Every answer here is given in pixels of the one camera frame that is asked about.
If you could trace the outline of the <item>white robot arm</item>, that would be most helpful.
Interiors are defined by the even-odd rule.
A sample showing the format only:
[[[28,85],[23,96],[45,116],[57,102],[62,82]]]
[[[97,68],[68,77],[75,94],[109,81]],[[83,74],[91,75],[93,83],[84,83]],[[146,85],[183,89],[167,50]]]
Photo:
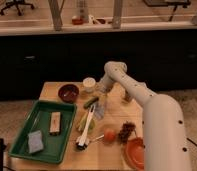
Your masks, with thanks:
[[[142,107],[145,171],[192,171],[183,111],[169,95],[157,94],[127,74],[124,62],[109,61],[99,90],[109,93],[119,83]]]

